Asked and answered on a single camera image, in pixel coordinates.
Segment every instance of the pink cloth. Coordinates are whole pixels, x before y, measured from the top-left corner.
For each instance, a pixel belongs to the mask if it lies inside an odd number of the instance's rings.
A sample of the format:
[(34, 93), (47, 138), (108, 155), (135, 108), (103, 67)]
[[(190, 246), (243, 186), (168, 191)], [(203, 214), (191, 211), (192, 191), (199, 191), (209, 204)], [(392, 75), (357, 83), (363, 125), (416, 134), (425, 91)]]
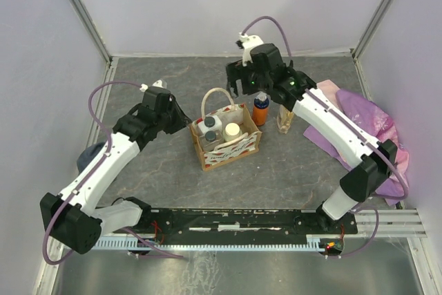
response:
[[(336, 107), (338, 107), (348, 118), (361, 127), (370, 135), (376, 136), (381, 142), (391, 139), (397, 146), (396, 167), (408, 186), (405, 172), (408, 168), (409, 155), (398, 140), (398, 133), (393, 119), (382, 111), (375, 103), (365, 99), (363, 96), (339, 89), (332, 81), (327, 80), (318, 83), (318, 88), (322, 90)], [(330, 154), (348, 170), (350, 167), (339, 152), (312, 126), (304, 132), (304, 136), (319, 146), (322, 150)], [(377, 190), (380, 195), (402, 196), (403, 189), (394, 175), (390, 176)], [(388, 204), (395, 204), (395, 200), (387, 200)]]

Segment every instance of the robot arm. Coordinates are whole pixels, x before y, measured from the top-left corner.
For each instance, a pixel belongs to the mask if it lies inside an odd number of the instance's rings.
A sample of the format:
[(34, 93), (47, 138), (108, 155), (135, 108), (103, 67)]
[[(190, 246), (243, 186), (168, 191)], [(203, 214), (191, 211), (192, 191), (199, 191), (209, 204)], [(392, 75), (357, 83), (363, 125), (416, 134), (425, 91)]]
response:
[(324, 224), (339, 220), (352, 207), (364, 202), (391, 174), (387, 165), (373, 152), (378, 149), (391, 163), (397, 146), (390, 140), (380, 143), (338, 110), (304, 72), (287, 66), (273, 44), (258, 36), (240, 35), (237, 44), (244, 49), (242, 60), (227, 65), (228, 88), (238, 95), (264, 91), (314, 126), (343, 155), (353, 168), (340, 180), (340, 186), (317, 210)]
[[(89, 251), (99, 237), (110, 232), (136, 225), (140, 218), (148, 216), (150, 206), (136, 198), (127, 198), (120, 204), (97, 209), (97, 203), (118, 173), (160, 131), (172, 134), (187, 126), (191, 120), (182, 112), (175, 97), (162, 86), (149, 87), (142, 103), (120, 118), (113, 128), (112, 147), (107, 144), (82, 171), (82, 173), (58, 196), (47, 193), (40, 202), (45, 229), (56, 210), (74, 194), (58, 217), (50, 235), (80, 254)], [(106, 159), (93, 170), (103, 155)], [(77, 184), (89, 176), (80, 190)]]

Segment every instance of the bottle cap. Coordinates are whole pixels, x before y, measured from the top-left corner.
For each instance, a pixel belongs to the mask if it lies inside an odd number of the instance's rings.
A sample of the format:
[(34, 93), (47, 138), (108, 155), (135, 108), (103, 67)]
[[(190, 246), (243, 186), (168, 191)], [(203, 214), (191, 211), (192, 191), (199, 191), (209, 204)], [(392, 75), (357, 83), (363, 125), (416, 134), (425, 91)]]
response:
[(207, 142), (213, 142), (216, 140), (216, 133), (214, 131), (208, 131), (204, 137)]
[(215, 118), (214, 117), (206, 117), (206, 119), (204, 119), (204, 124), (206, 125), (206, 127), (213, 127), (215, 126)]
[(232, 122), (226, 126), (225, 131), (228, 136), (236, 136), (240, 133), (240, 127)]
[(265, 102), (265, 100), (267, 99), (267, 95), (266, 93), (258, 93), (258, 96), (256, 96), (255, 99), (258, 99), (261, 102)]

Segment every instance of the basket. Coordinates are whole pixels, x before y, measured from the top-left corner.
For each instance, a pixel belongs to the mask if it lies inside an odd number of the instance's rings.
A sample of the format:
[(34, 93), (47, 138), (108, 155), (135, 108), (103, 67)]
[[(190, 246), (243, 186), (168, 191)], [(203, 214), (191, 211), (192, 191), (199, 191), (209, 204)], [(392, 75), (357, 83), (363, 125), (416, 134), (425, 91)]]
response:
[[(216, 91), (224, 93), (229, 99), (230, 105), (204, 115), (207, 97)], [(237, 140), (221, 144), (220, 146), (217, 146), (214, 151), (204, 152), (201, 149), (200, 141), (198, 140), (197, 125), (209, 115), (217, 115), (221, 119), (223, 123), (223, 130), (230, 122), (239, 124), (243, 132), (242, 137), (239, 137)], [(235, 104), (230, 94), (223, 88), (213, 88), (206, 93), (201, 103), (201, 118), (191, 123), (190, 131), (195, 151), (204, 171), (210, 171), (216, 167), (251, 155), (252, 153), (257, 153), (259, 151), (258, 147), (262, 134), (251, 119), (250, 112), (247, 107), (244, 104)]]

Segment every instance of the white bottle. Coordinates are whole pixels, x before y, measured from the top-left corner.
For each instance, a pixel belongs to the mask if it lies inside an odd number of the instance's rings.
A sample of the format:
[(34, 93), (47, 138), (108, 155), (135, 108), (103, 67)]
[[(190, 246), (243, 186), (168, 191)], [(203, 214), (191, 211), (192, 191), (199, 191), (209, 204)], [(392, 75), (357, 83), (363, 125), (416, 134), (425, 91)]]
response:
[(230, 142), (230, 141), (236, 140), (241, 135), (242, 135), (242, 131), (241, 131), (240, 127), (234, 122), (231, 122), (230, 124), (228, 124), (226, 126), (226, 128), (224, 129), (224, 131), (222, 132), (222, 136), (223, 136), (225, 142)]
[(213, 117), (206, 117), (204, 121), (198, 124), (198, 131), (200, 135), (206, 135), (208, 131), (220, 131), (222, 132), (222, 122), (217, 115)]

